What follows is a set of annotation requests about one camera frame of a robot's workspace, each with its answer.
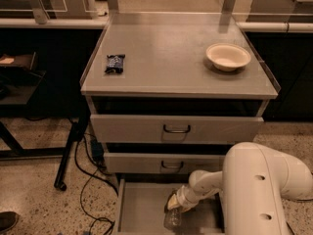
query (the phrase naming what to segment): speckled floor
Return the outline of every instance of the speckled floor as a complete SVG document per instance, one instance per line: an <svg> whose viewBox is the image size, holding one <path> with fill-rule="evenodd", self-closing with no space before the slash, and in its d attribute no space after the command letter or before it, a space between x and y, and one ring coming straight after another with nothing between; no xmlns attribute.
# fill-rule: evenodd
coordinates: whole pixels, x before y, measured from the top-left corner
<svg viewBox="0 0 313 235"><path fill-rule="evenodd" d="M67 119L45 119L38 122L20 118L2 120L16 138L24 140L24 145L28 147L56 143L61 145L67 141ZM313 123L266 122L254 141L292 154L313 170ZM75 146L76 144L67 167L65 192L56 190L53 186L60 159L0 161L0 211L10 210L20 215L20 221L7 235L88 234L94 219L84 213L80 195L90 177L75 165ZM3 143L0 143L0 149L6 149ZM83 142L78 146L77 160L89 172L96 171L86 157ZM100 172L97 175L105 178ZM92 179L82 193L83 207L96 217L114 220L115 203L116 194L113 189L96 179ZM284 209L295 234L313 234L313 202L294 203L284 200ZM105 222L96 222L92 234L103 234L108 227Z"/></svg>

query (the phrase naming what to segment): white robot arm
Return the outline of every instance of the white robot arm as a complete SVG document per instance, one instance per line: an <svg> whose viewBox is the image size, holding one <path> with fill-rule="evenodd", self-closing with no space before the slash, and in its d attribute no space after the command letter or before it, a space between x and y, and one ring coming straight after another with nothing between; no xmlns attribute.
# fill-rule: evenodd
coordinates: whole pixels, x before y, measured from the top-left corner
<svg viewBox="0 0 313 235"><path fill-rule="evenodd" d="M281 198L311 193L312 174L299 159L255 143L240 143L227 153L223 171L194 171L167 203L183 212L222 191L226 235L288 235Z"/></svg>

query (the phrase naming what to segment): gray tabletop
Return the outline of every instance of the gray tabletop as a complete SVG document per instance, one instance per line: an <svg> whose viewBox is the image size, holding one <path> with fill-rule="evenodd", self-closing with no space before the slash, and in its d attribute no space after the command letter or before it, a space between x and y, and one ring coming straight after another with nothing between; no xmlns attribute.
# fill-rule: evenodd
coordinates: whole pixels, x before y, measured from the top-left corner
<svg viewBox="0 0 313 235"><path fill-rule="evenodd" d="M116 14L81 91L84 95L273 99L277 92L234 21L220 14ZM206 58L214 43L251 54L243 69L224 72ZM107 55L125 54L123 74L105 74Z"/></svg>

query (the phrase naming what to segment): drawer handle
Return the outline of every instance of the drawer handle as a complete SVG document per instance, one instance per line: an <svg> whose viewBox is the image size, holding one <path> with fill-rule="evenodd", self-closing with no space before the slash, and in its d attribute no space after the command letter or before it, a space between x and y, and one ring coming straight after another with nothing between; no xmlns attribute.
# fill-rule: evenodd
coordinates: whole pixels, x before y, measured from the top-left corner
<svg viewBox="0 0 313 235"><path fill-rule="evenodd" d="M166 127L166 124L163 126L163 130L167 133L188 133L191 130L191 126L188 124L187 129L182 130L170 130Z"/></svg>
<svg viewBox="0 0 313 235"><path fill-rule="evenodd" d="M161 162L161 166L163 168L168 168L168 169L181 169L184 166L184 162L181 162L180 164L165 164L164 161Z"/></svg>

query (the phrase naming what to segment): bowl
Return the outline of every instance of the bowl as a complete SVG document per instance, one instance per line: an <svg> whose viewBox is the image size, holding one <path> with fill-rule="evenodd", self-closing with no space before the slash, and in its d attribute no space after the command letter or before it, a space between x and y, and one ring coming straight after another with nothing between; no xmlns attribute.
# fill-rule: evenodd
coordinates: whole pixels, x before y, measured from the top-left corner
<svg viewBox="0 0 313 235"><path fill-rule="evenodd" d="M251 61L250 53L231 43L216 43L206 49L206 56L222 71L234 71Z"/></svg>

